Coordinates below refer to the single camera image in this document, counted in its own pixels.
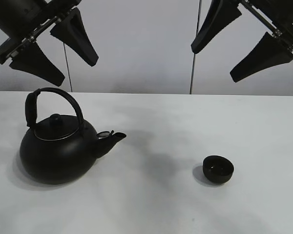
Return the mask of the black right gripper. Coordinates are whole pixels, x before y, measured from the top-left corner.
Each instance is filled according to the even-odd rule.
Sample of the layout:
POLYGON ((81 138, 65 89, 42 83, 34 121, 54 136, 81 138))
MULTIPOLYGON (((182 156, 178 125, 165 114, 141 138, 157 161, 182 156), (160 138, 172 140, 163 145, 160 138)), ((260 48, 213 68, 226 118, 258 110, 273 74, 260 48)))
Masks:
POLYGON ((225 27, 242 15, 238 4, 265 25, 265 33, 250 53, 231 71, 234 82, 293 60, 293 0, 212 0, 209 11, 191 44, 200 53, 225 27))

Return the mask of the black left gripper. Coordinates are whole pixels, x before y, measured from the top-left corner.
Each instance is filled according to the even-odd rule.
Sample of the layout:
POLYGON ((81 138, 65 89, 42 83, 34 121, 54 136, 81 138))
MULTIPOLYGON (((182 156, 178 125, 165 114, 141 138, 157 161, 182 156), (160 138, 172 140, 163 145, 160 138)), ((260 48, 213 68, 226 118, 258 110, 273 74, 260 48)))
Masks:
MULTIPOLYGON (((80 3, 79 0, 0 0, 0 29, 9 39, 0 46, 0 64, 7 55, 39 25, 80 3)), ((99 56, 93 48, 77 7, 57 23, 50 34, 68 45, 88 65, 95 66, 99 56)), ((30 43, 12 58, 10 68, 38 76, 61 86, 64 74, 45 56, 36 43, 30 43)))

